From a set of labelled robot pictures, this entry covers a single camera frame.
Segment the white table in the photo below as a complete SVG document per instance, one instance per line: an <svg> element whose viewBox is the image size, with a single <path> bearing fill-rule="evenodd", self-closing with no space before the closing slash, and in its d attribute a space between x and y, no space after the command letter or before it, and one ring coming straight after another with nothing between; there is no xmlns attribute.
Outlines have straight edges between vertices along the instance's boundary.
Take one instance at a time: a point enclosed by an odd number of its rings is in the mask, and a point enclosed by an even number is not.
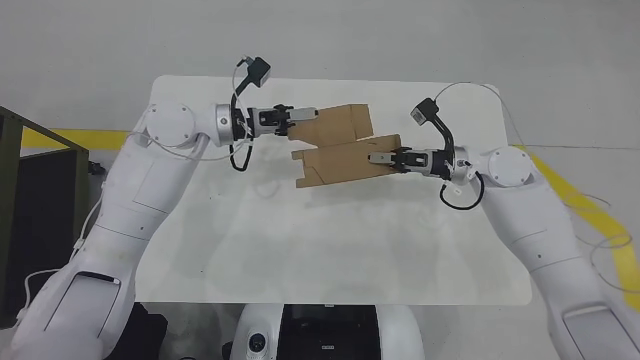
<svg viewBox="0 0 640 360"><path fill-rule="evenodd" d="M249 87L252 107L368 103L376 135L405 146L440 148L430 124L409 112L446 84L271 79ZM227 103L229 78L158 78L151 102ZM476 86L438 100L457 145L506 145L498 98ZM137 274L142 302L333 304L526 304L529 275L495 236L481 208L454 211L438 199L442 181L393 175L296 189L310 147L265 136L249 170L228 160L201 163L175 211L159 228ZM208 157L227 148L209 148ZM471 189L460 203L474 200Z"/></svg>

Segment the cardboard box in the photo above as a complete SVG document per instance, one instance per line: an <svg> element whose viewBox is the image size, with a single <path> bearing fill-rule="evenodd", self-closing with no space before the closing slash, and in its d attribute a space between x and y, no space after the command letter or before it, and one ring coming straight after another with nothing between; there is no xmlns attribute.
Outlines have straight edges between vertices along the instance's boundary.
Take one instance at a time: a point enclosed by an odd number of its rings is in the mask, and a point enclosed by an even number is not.
<svg viewBox="0 0 640 360"><path fill-rule="evenodd" d="M296 180L296 188L393 174L396 171L389 166L369 163L368 156L371 152L390 152L400 146L400 135L387 135L292 152L291 157L302 160L304 169L304 178Z"/></svg>
<svg viewBox="0 0 640 360"><path fill-rule="evenodd" d="M303 141L317 147L340 145L373 136L373 126L366 104L347 104L318 111L318 117L297 121L289 128L289 140Z"/></svg>

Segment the white cable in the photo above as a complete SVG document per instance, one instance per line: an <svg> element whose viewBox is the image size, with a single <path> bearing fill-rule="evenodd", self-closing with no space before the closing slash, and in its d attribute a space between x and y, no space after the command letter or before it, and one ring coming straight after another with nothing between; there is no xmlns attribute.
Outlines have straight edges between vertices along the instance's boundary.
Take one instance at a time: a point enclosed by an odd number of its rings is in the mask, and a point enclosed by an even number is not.
<svg viewBox="0 0 640 360"><path fill-rule="evenodd" d="M89 211L89 214L87 214L87 218L84 219L84 223L82 224L82 229L80 230L80 236L78 237L78 240L76 241L76 243L74 243L73 245L73 250L71 251L71 257L69 257L69 261L73 259L73 257L78 253L78 251L82 247L82 245L84 245L84 232L87 230L87 224L89 224L89 219L91 218L93 213L96 211L98 206L100 206L100 203L102 203L103 195L104 195L104 191L101 191L100 198L98 199L96 204L93 205L93 207Z"/></svg>
<svg viewBox="0 0 640 360"><path fill-rule="evenodd" d="M628 238L627 241L625 243L621 243L618 245L609 245L609 246L604 246L605 243L616 239L616 238ZM591 252L589 252L589 262L591 262L591 267L593 267L593 269L595 270L596 274L598 274L598 276L600 277L600 279L607 285L609 285L610 287L612 287L613 289L619 290L620 292L624 292L624 293L632 293L635 295L639 295L640 291L639 290L632 290L632 289L625 289L622 288L618 285L615 285L611 282L609 282L609 280L607 280L604 275L602 275L602 273L600 273L600 270L598 270L598 267L596 267L596 263L593 260L593 255L596 253L596 250L598 249L622 249L623 247L626 247L628 245L631 244L631 242L633 241L633 237L629 234L620 234L620 235L614 235L612 237L609 238L605 238L603 240L601 240L599 243L592 245L593 249L591 249Z"/></svg>
<svg viewBox="0 0 640 360"><path fill-rule="evenodd" d="M511 116L511 112L509 111L509 107L507 107L507 104L504 102L504 100L502 100L502 97L500 97L500 94L498 94L498 92L496 92L494 89L492 89L491 87L484 85L484 84L478 84L475 82L454 82L452 84L449 84L447 86L445 86L440 92L438 92L438 94L436 95L436 97L433 99L434 102L436 102L438 100L438 97L440 97L440 95L442 95L445 91L447 91L449 88L456 86L456 85L462 85L462 84L469 84L469 85L477 85L477 86L481 86L483 88L488 89L489 91L491 91L498 99L500 99L500 103L502 103L502 106L504 107L504 109L507 112L507 116L509 117L509 122L511 123L511 126L513 127L514 132L516 133L516 136L518 137L518 140L520 141L520 145L524 148L524 151L527 153L530 153L529 149L527 148L527 145L524 143L524 141L522 140L522 136L520 135L520 132L518 131L518 128L516 127L516 123L515 121L513 121L513 117ZM611 208L613 207L613 205L611 203L609 203L608 201L599 198L597 196L594 195L590 195L587 193L577 193L575 194L575 196L578 195L582 195L582 196L587 196L590 197L592 199L595 199L597 201L600 201L602 203L604 203L605 205L607 205L607 208ZM604 210L600 210L600 209L587 209L587 208L582 208L582 207L576 207L576 206L572 206L568 203L566 203L566 201L563 200L562 203L570 208L573 211L579 210L579 211L585 211L585 212L592 212L592 213L606 213ZM612 287L613 289L616 289L618 291L624 292L624 293L632 293L632 294L640 294L640 291L635 291L635 290L629 290L629 289L625 289L622 288L620 286L617 286L611 282L609 282L609 280L607 280L602 273L600 273L600 270L598 269L598 267L595 264L595 261L593 260L593 255L595 254L595 252L598 249L609 249L609 250L614 250L614 249L621 249L625 246L628 246L631 244L631 242L633 241L633 237L630 234L622 234L622 235L615 235L612 236L610 238L605 238L602 241L600 241L599 243L593 244L590 242L587 242L586 240L582 239L581 237L579 237L578 235L575 235L576 239L578 239L580 242L589 245L592 247L591 252L589 253L589 261L591 263L591 267L593 267L593 269L595 270L596 274L598 274L598 277L600 277L600 279L607 285L609 285L610 287ZM609 245L609 246L604 246L605 243L615 239L615 238L620 238L620 237L628 237L629 239L620 245Z"/></svg>
<svg viewBox="0 0 640 360"><path fill-rule="evenodd" d="M29 288L29 280L31 279L31 277L34 277L36 275L40 275L40 274L46 274L46 273L50 273L50 272L58 272L60 271L59 268L54 268L51 270L42 270L42 271L36 271L33 272L29 275L27 275L27 277L24 279L24 292L25 292L25 296L26 299L24 301L24 307L22 309L20 309L20 311L18 312L18 315L16 316L16 318L18 319L18 321L16 322L16 325L14 325L14 327L18 326L20 324L20 321L22 321L22 319L24 318L24 315L27 312L27 309L29 308L29 305L31 305L31 289Z"/></svg>
<svg viewBox="0 0 640 360"><path fill-rule="evenodd" d="M515 131L516 136L518 137L518 140L520 141L520 145L525 148L526 152L528 152L529 150L527 149L527 145L524 144L524 141L522 140L522 137L520 136L520 132L518 132L518 128L516 127L516 123L513 121L513 117L511 117L511 112L509 111L509 108L507 107L507 104L504 102L504 100L502 100L502 97L500 97L500 94L498 92L496 92L495 89L491 88L490 86L487 86L487 85L484 85L484 84L478 84L478 83L475 83L475 82L454 82L453 84L449 84L449 85L445 86L444 88L442 88L442 90L440 92L438 92L436 97L433 98L433 101L436 102L438 100L438 98L440 97L440 95L442 95L449 88L454 87L456 85L462 85L462 84L481 86L481 87L483 87L485 89L490 90L500 100L500 103L502 103L502 107L504 107L504 109L507 111L507 116L509 117L509 122L511 123L511 126L513 127L513 130Z"/></svg>
<svg viewBox="0 0 640 360"><path fill-rule="evenodd" d="M239 66L237 66L237 65L236 65L236 67L233 69L233 75L232 75L232 77L231 77L231 88L233 89L233 91L232 91L232 92L233 92L233 96L235 96L235 98L236 98L236 102L240 105L240 110L243 112L243 113L242 113L242 115L244 116L245 114L249 114L249 111L248 111L248 110L247 110L247 108L244 106L244 103L242 102L242 100L240 100L240 97L239 97L239 96L238 96L238 94L236 93L236 82L235 82L235 79L236 79L236 72L238 71L238 67L239 67ZM183 159L195 160L195 161L219 161L219 160L228 159L229 157L231 157L231 156L235 155L235 154L236 154L236 153L238 153L238 152L240 151L240 149L242 149L242 147L243 147L245 144L247 144L247 142L249 141L249 134L251 133L251 132L250 132L250 128L249 128L249 126L248 126L248 125L247 125L247 123L246 123L246 122L244 122L244 121L243 121L243 122L241 122L241 123L240 123L240 125L242 125L242 128L244 129L244 137L243 137L242 141L240 141L240 143L238 143L238 145L234 146L233 151L232 151L231 153L226 154L226 155L224 155L224 156L220 156L220 157L211 157L211 158L204 158L204 159L203 159L203 158L200 158L200 159L199 159L199 158L196 158L196 157L191 157L191 156L188 156L188 155L184 155L184 154L177 153L177 152L174 152L174 151L172 151L172 150L169 150L169 149L167 149L167 147L166 147L165 145L163 145L162 143L160 143L160 142L158 142L157 140L153 139L152 137L150 137L150 136L148 136L148 135L145 135L145 134L144 134L144 133L142 133L142 132L134 132L134 131L132 131L132 132L130 132L130 133L129 133L129 135L130 135L130 136L131 136L131 135L142 135L142 136L144 136L146 139L148 139L148 140L150 140L151 142L153 142L153 143L155 143L156 145L158 145L158 147L159 147L160 149L164 150L165 152L170 153L170 154L172 154L172 155L174 155L174 156L181 157L181 158L183 158Z"/></svg>

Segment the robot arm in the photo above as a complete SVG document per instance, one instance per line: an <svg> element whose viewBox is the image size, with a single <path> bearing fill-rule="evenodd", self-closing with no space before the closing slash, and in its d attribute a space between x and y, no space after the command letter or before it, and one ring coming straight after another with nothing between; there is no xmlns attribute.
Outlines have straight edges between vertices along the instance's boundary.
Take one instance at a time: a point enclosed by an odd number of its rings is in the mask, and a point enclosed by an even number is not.
<svg viewBox="0 0 640 360"><path fill-rule="evenodd" d="M419 124L437 124L437 111L435 102L427 99L412 116ZM447 184L471 180L496 234L540 290L560 358L640 359L640 331L630 322L629 310L616 307L601 290L578 250L567 209L527 153L514 147L486 153L463 147L450 150L445 143L444 150L401 148L371 153L369 159L403 173L442 178Z"/></svg>
<svg viewBox="0 0 640 360"><path fill-rule="evenodd" d="M209 143L231 145L250 133L286 135L294 121L316 116L315 109L286 106L248 112L245 120L228 104L202 111L179 103L149 106L103 184L89 236L19 315L12 359L108 356L133 307L136 269L149 240L180 201ZM254 130L245 133L238 127L243 123Z"/></svg>

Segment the black cable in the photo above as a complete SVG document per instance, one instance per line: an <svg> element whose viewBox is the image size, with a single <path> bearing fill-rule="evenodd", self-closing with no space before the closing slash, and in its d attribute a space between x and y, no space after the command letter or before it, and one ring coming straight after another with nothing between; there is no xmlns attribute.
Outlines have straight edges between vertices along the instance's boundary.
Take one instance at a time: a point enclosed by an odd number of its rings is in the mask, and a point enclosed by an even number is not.
<svg viewBox="0 0 640 360"><path fill-rule="evenodd" d="M231 167L233 167L233 169L236 171L245 172L247 171L247 167L249 167L249 160L251 159L251 153L253 153L253 136L251 135L249 135L249 142L251 143L249 144L249 149L247 150L247 157L244 158L244 163L242 163L242 167L238 167L238 165L236 164L235 154L233 156L229 156L229 159L231 160ZM229 153L233 153L233 145L229 145Z"/></svg>
<svg viewBox="0 0 640 360"><path fill-rule="evenodd" d="M244 60L241 60L236 67L240 67L242 63L244 63ZM247 86L249 86L250 83L251 81L249 80L249 78L243 79L242 82L240 82L240 85L238 85L238 87L236 88L235 95L233 94L231 95L230 109L231 109L232 117L233 117L233 114L235 114L236 102L238 100L238 97L242 94L242 92L244 92L244 90L247 88ZM244 114L242 114L242 122L244 122L248 128L253 130L253 126L249 126L247 124L247 119L244 116ZM242 167L238 167L238 165L236 164L235 153L233 153L235 148L233 147L233 144L229 145L229 154L232 154L231 156L229 156L229 160L231 161L231 167L233 167L234 170L239 172L247 171L247 168L249 167L249 160L251 160L251 153L253 153L253 136L251 134L247 134L247 138L249 138L249 142L251 143L249 144L249 149L247 150L247 156L244 159L244 163L242 163Z"/></svg>
<svg viewBox="0 0 640 360"><path fill-rule="evenodd" d="M447 185L442 185L442 188L440 188L440 200L442 200L442 203L446 204L454 210L471 210L479 205L482 201L482 198L484 197L484 179L482 178L482 175L480 175L480 173L477 171L476 177L478 177L478 180L480 181L480 194L478 194L478 199L476 199L476 201L471 206L460 207L447 202L447 199L444 198L444 190L447 189Z"/></svg>

